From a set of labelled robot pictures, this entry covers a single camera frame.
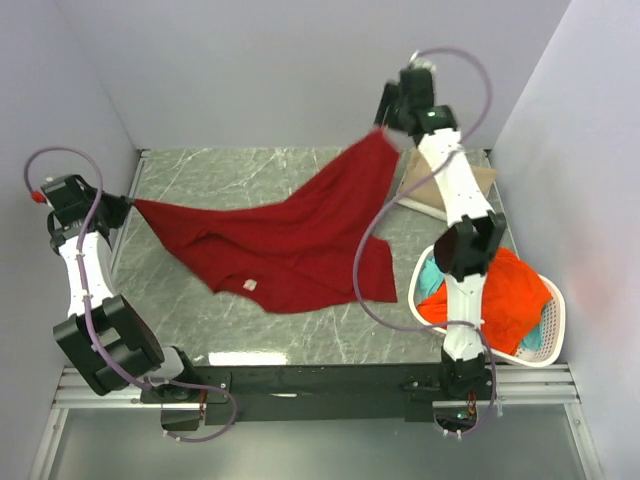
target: red cloth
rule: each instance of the red cloth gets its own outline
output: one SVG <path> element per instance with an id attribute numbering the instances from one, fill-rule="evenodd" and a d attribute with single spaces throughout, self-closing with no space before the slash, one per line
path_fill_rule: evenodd
<path id="1" fill-rule="evenodd" d="M 514 355 L 518 345 L 540 323 L 551 294 L 538 274 L 515 253 L 500 247 L 489 264 L 482 291 L 482 331 L 491 348 Z M 429 323 L 447 321 L 447 286 L 418 305 Z"/>
<path id="2" fill-rule="evenodd" d="M 213 292 L 242 295 L 267 312 L 307 312 L 356 299 L 355 251 L 384 203 L 398 157 L 376 130 L 281 203 L 233 211 L 141 199 L 135 206 Z M 367 242 L 360 288 L 368 300 L 397 301 L 387 242 Z"/>

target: laundry basket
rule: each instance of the laundry basket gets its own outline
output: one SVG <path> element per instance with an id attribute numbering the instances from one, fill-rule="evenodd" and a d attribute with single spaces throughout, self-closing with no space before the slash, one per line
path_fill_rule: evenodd
<path id="1" fill-rule="evenodd" d="M 416 268 L 411 276 L 409 284 L 409 307 L 416 319 L 425 325 L 431 325 L 418 312 L 417 305 L 423 300 L 420 298 L 419 291 L 416 286 L 418 284 L 418 276 L 424 262 L 432 255 L 433 245 L 428 247 L 420 256 Z M 558 290 L 558 287 L 546 277 L 539 275 L 540 279 L 549 289 L 551 300 L 544 306 L 540 315 L 540 327 L 542 328 L 542 347 L 540 350 L 529 350 L 519 347 L 515 355 L 508 355 L 504 352 L 493 349 L 493 354 L 497 361 L 504 361 L 513 365 L 524 365 L 527 367 L 546 367 L 551 365 L 558 359 L 562 342 L 564 340 L 565 329 L 565 305 L 564 298 Z M 443 328 L 434 328 L 434 332 L 445 335 L 446 330 Z"/>

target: gray marble surface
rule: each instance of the gray marble surface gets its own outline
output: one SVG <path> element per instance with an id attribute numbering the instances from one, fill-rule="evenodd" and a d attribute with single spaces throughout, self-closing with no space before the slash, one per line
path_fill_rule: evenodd
<path id="1" fill-rule="evenodd" d="M 281 201 L 318 172 L 337 148 L 184 149 L 146 152 L 136 197 L 198 208 L 236 209 Z M 395 192 L 409 152 L 391 188 Z M 482 150 L 472 164 L 488 165 Z M 502 211 L 495 188 L 489 200 Z M 371 304 L 397 324 L 414 324 L 407 304 L 411 273 L 444 222 L 394 208 L 376 234 L 391 244 L 399 302 Z M 512 248 L 509 233 L 503 244 Z M 344 364 L 437 361 L 442 338 L 402 333 L 371 320 L 357 303 L 294 314 L 265 313 L 229 293 L 213 294 L 160 244 L 132 210 L 115 266 L 115 286 L 163 345 L 184 349 L 196 365 Z"/>

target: purple cable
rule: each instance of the purple cable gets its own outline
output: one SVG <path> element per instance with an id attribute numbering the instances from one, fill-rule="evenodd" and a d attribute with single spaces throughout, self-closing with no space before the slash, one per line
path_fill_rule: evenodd
<path id="1" fill-rule="evenodd" d="M 86 294 L 85 294 L 85 296 L 83 298 L 83 303 L 84 303 L 84 313 L 85 313 L 85 315 L 84 315 L 85 324 L 87 326 L 87 332 L 89 333 L 89 338 L 91 339 L 91 343 L 95 346 L 96 351 L 102 357 L 102 359 L 105 361 L 105 363 L 109 366 L 109 368 L 111 368 L 114 372 L 116 372 L 118 375 L 120 375 L 128 383 L 130 383 L 132 385 L 135 385 L 135 386 L 141 388 L 142 390 L 151 390 L 153 388 L 153 385 L 151 385 L 148 382 L 141 382 L 140 380 L 135 378 L 133 375 L 131 375 L 129 372 L 127 372 L 124 368 L 122 368 L 113 359 L 113 357 L 109 354 L 109 352 L 107 352 L 106 348 L 104 348 L 104 345 L 102 345 L 102 343 L 100 342 L 100 338 L 98 337 L 98 334 L 97 334 L 97 332 L 95 330 L 95 326 L 93 325 L 93 319 L 91 317 L 91 292 L 89 291 L 89 281 L 88 281 L 88 277 L 87 277 L 87 269 L 86 269 L 85 264 L 84 264 L 84 258 L 83 258 L 84 255 L 82 253 L 82 246 L 84 244 L 84 239 L 85 239 L 85 237 L 87 235 L 87 230 L 89 229 L 89 224 L 91 223 L 91 219 L 95 215 L 96 210 L 98 209 L 98 206 L 100 204 L 100 199 L 102 198 L 104 182 L 103 182 L 103 178 L 102 178 L 102 172 L 100 171 L 100 168 L 98 167 L 98 164 L 88 154 L 86 154 L 82 150 L 78 150 L 76 148 L 58 147 L 58 146 L 42 148 L 42 149 L 36 151 L 33 155 L 31 155 L 27 159 L 27 161 L 25 162 L 24 171 L 23 171 L 24 183 L 27 186 L 27 190 L 29 190 L 29 193 L 33 194 L 35 190 L 33 189 L 33 186 L 31 185 L 31 181 L 29 180 L 29 169 L 31 168 L 31 164 L 40 155 L 42 155 L 44 153 L 47 153 L 47 152 L 56 152 L 56 151 L 71 152 L 71 153 L 75 153 L 77 155 L 80 155 L 87 162 L 89 162 L 89 164 L 93 167 L 93 170 L 94 170 L 94 172 L 96 174 L 96 177 L 98 179 L 98 187 L 96 189 L 96 197 L 94 198 L 93 203 L 91 204 L 91 207 L 89 208 L 89 211 L 87 212 L 87 216 L 85 217 L 85 219 L 84 219 L 84 221 L 82 223 L 82 226 L 80 227 L 80 233 L 78 234 L 78 241 L 76 243 L 76 261 L 78 262 L 78 272 L 80 274 L 80 285 L 82 286 L 82 289 L 86 292 Z M 207 440 L 211 440 L 211 439 L 214 439 L 216 437 L 219 437 L 220 435 L 225 433 L 227 430 L 229 430 L 229 428 L 231 428 L 231 426 L 235 423 L 236 418 L 238 416 L 238 403 L 237 403 L 235 397 L 231 393 L 227 392 L 226 390 L 223 390 L 221 388 L 214 387 L 214 386 L 211 386 L 211 385 L 196 385 L 196 384 L 193 384 L 193 383 L 177 382 L 175 380 L 169 380 L 169 383 L 171 383 L 173 385 L 176 385 L 178 387 L 183 387 L 183 388 L 197 388 L 199 390 L 209 390 L 209 391 L 213 391 L 213 392 L 216 392 L 216 393 L 221 393 L 225 397 L 227 397 L 231 401 L 231 404 L 233 405 L 233 412 L 232 412 L 231 417 L 229 418 L 229 421 L 226 423 L 226 425 L 224 427 L 222 427 L 216 433 L 214 433 L 212 435 L 209 435 L 207 437 L 201 438 L 201 439 L 191 439 L 191 438 L 182 438 L 182 437 L 179 437 L 178 435 L 176 435 L 173 432 L 168 432 L 167 435 L 170 436 L 171 438 L 179 439 L 180 441 L 184 441 L 184 442 L 187 442 L 187 443 L 206 442 Z"/>
<path id="2" fill-rule="evenodd" d="M 485 104 L 482 107 L 482 111 L 480 112 L 480 115 L 478 116 L 478 119 L 473 123 L 471 128 L 469 128 L 469 130 L 465 134 L 463 134 L 462 137 L 460 138 L 460 143 L 463 143 L 471 135 L 473 135 L 476 132 L 476 130 L 478 130 L 480 125 L 487 118 L 487 114 L 489 113 L 489 109 L 491 108 L 491 104 L 493 103 L 493 88 L 491 86 L 491 79 L 489 78 L 489 74 L 487 73 L 487 70 L 484 67 L 484 65 L 482 64 L 482 62 L 480 62 L 480 60 L 478 60 L 471 53 L 469 53 L 469 52 L 467 52 L 465 50 L 462 50 L 460 48 L 456 48 L 456 47 L 431 48 L 431 49 L 422 50 L 420 52 L 417 52 L 416 55 L 414 55 L 414 57 L 412 57 L 412 58 L 420 58 L 420 57 L 425 57 L 427 55 L 434 55 L 434 54 L 439 54 L 439 53 L 444 53 L 444 54 L 448 54 L 448 55 L 454 55 L 456 57 L 462 58 L 463 60 L 466 60 L 467 62 L 469 62 L 476 69 L 476 71 L 478 72 L 478 74 L 480 75 L 480 77 L 481 77 L 481 79 L 482 79 L 482 81 L 484 83 L 485 94 L 486 94 Z M 362 260 L 362 254 L 364 252 L 364 247 L 365 247 L 367 241 L 369 240 L 369 237 L 373 233 L 373 230 L 375 230 L 376 226 L 378 225 L 378 223 L 380 223 L 382 218 L 389 212 L 389 210 L 391 210 L 391 208 L 394 205 L 396 205 L 398 203 L 398 201 L 400 199 L 406 197 L 407 195 L 409 195 L 411 192 L 413 192 L 417 188 L 419 188 L 422 185 L 426 184 L 427 182 L 433 180 L 438 173 L 440 173 L 442 170 L 447 168 L 449 166 L 449 164 L 451 163 L 451 161 L 453 160 L 453 158 L 456 156 L 456 154 L 459 153 L 460 151 L 461 150 L 456 150 L 456 151 L 451 152 L 449 154 L 449 156 L 447 157 L 447 159 L 444 162 L 442 162 L 442 164 L 438 168 L 436 168 L 432 173 L 430 173 L 429 175 L 424 177 L 422 180 L 418 181 L 415 185 L 412 185 L 411 188 L 409 188 L 407 190 L 403 190 L 402 192 L 398 193 L 396 196 L 394 196 L 389 202 L 387 202 L 380 209 L 378 214 L 374 217 L 374 219 L 371 221 L 371 223 L 369 224 L 369 226 L 365 230 L 364 234 L 362 235 L 362 238 L 360 239 L 360 243 L 358 244 L 358 248 L 356 249 L 355 257 L 354 257 L 354 260 L 353 260 L 352 280 L 353 280 L 353 289 L 355 291 L 356 298 L 358 299 L 358 302 L 360 303 L 360 306 L 362 307 L 362 309 L 373 320 L 375 320 L 376 322 L 378 322 L 379 324 L 381 324 L 381 325 L 383 325 L 383 326 L 385 326 L 387 328 L 391 328 L 393 330 L 399 330 L 401 332 L 422 332 L 422 331 L 425 331 L 425 330 L 431 330 L 433 328 L 446 327 L 448 325 L 465 325 L 465 326 L 468 326 L 468 327 L 471 327 L 471 328 L 475 329 L 478 332 L 478 335 L 480 336 L 480 340 L 481 340 L 482 344 L 484 345 L 484 347 L 487 349 L 487 352 L 489 354 L 489 363 L 491 364 L 491 373 L 492 373 L 492 377 L 493 377 L 493 381 L 492 381 L 492 385 L 491 385 L 491 397 L 490 397 L 490 400 L 489 400 L 489 407 L 487 408 L 487 412 L 482 417 L 480 417 L 478 419 L 478 421 L 476 422 L 476 425 L 474 427 L 472 427 L 469 430 L 467 430 L 466 432 L 462 433 L 462 435 L 464 436 L 464 435 L 468 435 L 468 434 L 476 431 L 476 429 L 478 427 L 480 427 L 486 421 L 487 415 L 489 414 L 489 411 L 493 407 L 493 404 L 494 404 L 494 402 L 496 400 L 496 362 L 495 362 L 495 358 L 493 356 L 493 351 L 491 350 L 491 347 L 489 346 L 489 342 L 487 341 L 487 338 L 485 337 L 484 333 L 479 328 L 476 328 L 476 326 L 474 324 L 472 324 L 470 322 L 464 322 L 464 321 L 461 321 L 461 320 L 453 320 L 453 321 L 448 321 L 448 322 L 435 323 L 435 324 L 431 324 L 431 325 L 420 325 L 418 327 L 408 327 L 408 326 L 396 325 L 396 324 L 393 324 L 391 322 L 388 322 L 388 321 L 384 320 L 383 318 L 380 318 L 378 315 L 376 315 L 376 313 L 373 310 L 371 310 L 369 308 L 369 306 L 365 303 L 364 298 L 362 298 L 362 293 L 360 292 L 360 283 L 359 283 L 359 280 L 358 280 L 359 272 L 360 272 L 360 261 Z M 448 435 L 452 436 L 452 437 L 457 436 L 453 432 L 449 432 Z"/>

